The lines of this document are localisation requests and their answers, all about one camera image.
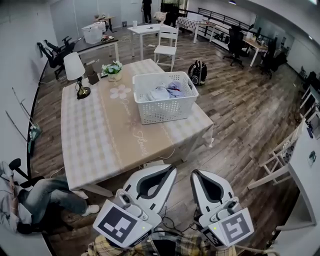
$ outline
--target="black backpack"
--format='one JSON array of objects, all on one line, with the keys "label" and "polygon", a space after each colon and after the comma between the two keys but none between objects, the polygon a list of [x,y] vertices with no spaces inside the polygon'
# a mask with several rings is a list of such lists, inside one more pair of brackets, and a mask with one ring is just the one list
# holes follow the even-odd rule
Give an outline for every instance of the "black backpack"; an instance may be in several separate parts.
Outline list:
[{"label": "black backpack", "polygon": [[188,70],[188,75],[195,86],[203,85],[206,82],[207,66],[201,60],[196,60]]}]

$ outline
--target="beige tablecloth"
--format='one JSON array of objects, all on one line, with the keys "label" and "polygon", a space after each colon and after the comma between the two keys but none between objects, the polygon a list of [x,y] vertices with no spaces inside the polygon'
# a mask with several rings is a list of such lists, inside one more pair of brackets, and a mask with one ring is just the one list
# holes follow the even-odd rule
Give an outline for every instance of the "beige tablecloth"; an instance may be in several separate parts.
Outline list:
[{"label": "beige tablecloth", "polygon": [[114,177],[196,137],[211,143],[214,124],[196,103],[186,119],[141,124],[132,77],[158,72],[163,70],[151,59],[127,64],[120,81],[103,78],[81,100],[74,84],[63,88],[61,139],[70,190]]}]

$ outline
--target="jeans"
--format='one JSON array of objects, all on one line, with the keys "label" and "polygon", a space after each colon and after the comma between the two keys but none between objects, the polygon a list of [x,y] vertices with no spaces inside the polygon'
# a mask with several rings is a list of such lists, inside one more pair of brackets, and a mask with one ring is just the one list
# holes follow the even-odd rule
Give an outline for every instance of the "jeans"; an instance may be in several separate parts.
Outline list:
[{"label": "jeans", "polygon": [[69,191],[65,175],[39,180],[31,191],[19,194],[19,202],[32,214],[32,223],[39,223],[45,215],[48,204],[54,203],[67,210],[82,215],[87,210],[87,202]]},{"label": "jeans", "polygon": [[151,8],[144,8],[143,14],[144,14],[145,23],[151,23]]}]

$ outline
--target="white flowers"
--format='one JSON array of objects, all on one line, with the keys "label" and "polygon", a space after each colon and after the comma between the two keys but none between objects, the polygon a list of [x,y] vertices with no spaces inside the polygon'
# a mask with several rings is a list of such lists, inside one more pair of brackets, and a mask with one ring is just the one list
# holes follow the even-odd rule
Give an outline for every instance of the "white flowers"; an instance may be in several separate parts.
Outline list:
[{"label": "white flowers", "polygon": [[110,89],[110,98],[111,99],[116,99],[116,98],[120,98],[120,99],[125,99],[127,97],[127,93],[131,92],[130,88],[126,88],[126,86],[124,84],[120,84],[118,86],[118,88],[111,88]]},{"label": "white flowers", "polygon": [[113,64],[102,65],[102,73],[104,75],[107,74],[117,74],[122,70],[123,65],[119,60],[113,61]]}]

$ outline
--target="white sneaker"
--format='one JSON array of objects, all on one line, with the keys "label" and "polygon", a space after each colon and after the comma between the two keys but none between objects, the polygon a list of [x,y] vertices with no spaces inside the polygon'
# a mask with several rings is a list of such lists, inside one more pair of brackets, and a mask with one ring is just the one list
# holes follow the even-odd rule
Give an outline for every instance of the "white sneaker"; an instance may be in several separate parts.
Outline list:
[{"label": "white sneaker", "polygon": [[88,208],[86,209],[85,213],[82,214],[82,216],[87,217],[90,214],[96,214],[99,212],[99,210],[100,210],[99,205],[97,205],[97,204],[89,205]]}]

